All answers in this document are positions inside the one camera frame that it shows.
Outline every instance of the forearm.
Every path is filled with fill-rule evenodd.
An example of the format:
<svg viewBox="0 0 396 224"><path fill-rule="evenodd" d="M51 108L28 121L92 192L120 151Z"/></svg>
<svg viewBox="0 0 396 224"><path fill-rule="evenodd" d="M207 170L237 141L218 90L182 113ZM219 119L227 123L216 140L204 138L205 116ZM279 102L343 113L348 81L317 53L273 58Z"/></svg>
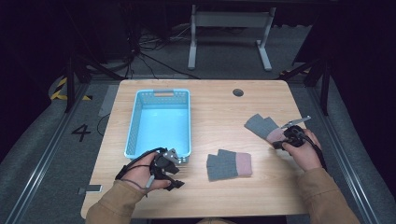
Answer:
<svg viewBox="0 0 396 224"><path fill-rule="evenodd" d="M86 223L129 224L134 206L143 196L137 189L116 180L102 199L88 210Z"/></svg>
<svg viewBox="0 0 396 224"><path fill-rule="evenodd" d="M311 223L359 223L344 195L324 169L306 172L298 185Z"/></svg>

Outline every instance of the person's left hand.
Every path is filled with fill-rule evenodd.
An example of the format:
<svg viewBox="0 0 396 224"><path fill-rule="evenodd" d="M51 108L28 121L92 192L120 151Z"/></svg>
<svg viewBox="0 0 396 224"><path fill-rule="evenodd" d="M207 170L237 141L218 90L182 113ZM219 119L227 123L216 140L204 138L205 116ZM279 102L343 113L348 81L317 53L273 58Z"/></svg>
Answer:
<svg viewBox="0 0 396 224"><path fill-rule="evenodd" d="M149 189L144 189L146 187L146 184L149 181L149 178L150 178L149 165L154 160L154 157L157 154L158 154L157 152L150 153L147 156L145 156L144 158L142 158L140 161L137 161L133 165L134 168L132 170L128 171L128 173L126 173L122 177L122 179L131 180L131 181L135 182L135 184L132 182L129 182L129 181L125 181L125 180L124 180L124 182L129 184L133 188L138 189L143 194L147 194L154 189L164 189L164 188L168 187L171 184L171 182L169 180L154 179L154 181L152 182Z"/></svg>

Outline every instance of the motion capture device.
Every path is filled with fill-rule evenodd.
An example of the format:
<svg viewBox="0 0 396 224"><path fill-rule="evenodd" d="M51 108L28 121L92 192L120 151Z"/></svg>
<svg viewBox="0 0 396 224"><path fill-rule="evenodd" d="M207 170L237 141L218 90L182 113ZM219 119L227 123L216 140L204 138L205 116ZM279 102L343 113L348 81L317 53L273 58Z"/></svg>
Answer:
<svg viewBox="0 0 396 224"><path fill-rule="evenodd" d="M285 150L285 148L282 147L282 143L284 143L284 142L289 143L289 144L291 144L294 147L300 147L305 142L308 142L309 144L312 145L312 147L316 151L323 169L325 169L327 171L326 162L325 162L325 160L323 158L323 154L322 154L322 151L320 150L320 148L312 141L311 138L309 138L304 133L304 130L300 126L296 125L297 123L304 122L304 121L306 121L308 119L311 119L311 117L308 116L308 117L306 117L304 119L292 120L292 121L288 122L287 124L283 125L281 127L281 129L287 128L283 132L283 134L285 135L286 138L283 141L274 142L273 143L273 147L274 147L274 149Z"/></svg>
<svg viewBox="0 0 396 224"><path fill-rule="evenodd" d="M142 160L148 154L153 153L153 152L159 152L159 153L155 156L154 160L150 163L150 165L136 165L136 166L134 166L134 164L137 161ZM154 148L150 151L143 153L136 159L132 160L128 165L124 165L122 167L122 169L120 170L120 172L117 174L116 180L122 179L122 177L126 173L128 173L128 171L134 169L135 167L147 166L149 168L150 178L148 180L148 183L145 186L146 189L149 189L149 187L151 186L154 179L169 180L171 182L171 184L165 188L168 191L170 191L174 188L179 189L181 186L184 185L184 182L175 180L166 174L166 173L171 173L171 174L175 175L178 173L179 169L175 166L175 164L180 164L180 160L178 159L177 153L173 148L168 150L167 148L157 147L157 148Z"/></svg>

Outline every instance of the person's right hand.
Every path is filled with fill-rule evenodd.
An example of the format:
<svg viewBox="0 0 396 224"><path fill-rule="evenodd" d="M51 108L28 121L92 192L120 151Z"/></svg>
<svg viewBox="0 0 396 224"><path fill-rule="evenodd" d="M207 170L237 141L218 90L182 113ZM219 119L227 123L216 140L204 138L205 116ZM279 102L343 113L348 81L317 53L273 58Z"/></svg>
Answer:
<svg viewBox="0 0 396 224"><path fill-rule="evenodd" d="M320 143L317 137L309 130L304 129L304 133L316 144L320 149ZM322 167L317 152L310 143L305 142L300 147L294 147L291 144L283 143L282 147L287 150L294 158L297 164L306 172L315 168Z"/></svg>
<svg viewBox="0 0 396 224"><path fill-rule="evenodd" d="M128 171L122 177L122 179L133 181L134 183L129 181L127 181L126 183L133 188L139 190L143 194L147 194L154 189L164 189L171 185L171 182L169 180L154 179L149 189L144 189L150 178L149 165L154 160L157 154L157 152L152 152L147 156L143 157L141 160L137 161L132 169Z"/></svg>

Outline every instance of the tape marker on floor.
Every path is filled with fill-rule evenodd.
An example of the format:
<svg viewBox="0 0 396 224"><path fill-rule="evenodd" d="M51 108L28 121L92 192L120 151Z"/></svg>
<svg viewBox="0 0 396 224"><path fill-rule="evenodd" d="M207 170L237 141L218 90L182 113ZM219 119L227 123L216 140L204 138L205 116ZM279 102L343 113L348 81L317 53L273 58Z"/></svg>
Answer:
<svg viewBox="0 0 396 224"><path fill-rule="evenodd" d="M67 95L61 95L61 90L64 87L64 84L66 84L66 82L67 82L67 77L61 79L55 91L50 97L51 100L67 100ZM84 97L82 97L82 100L92 100L92 99L93 96L91 95L84 95Z"/></svg>

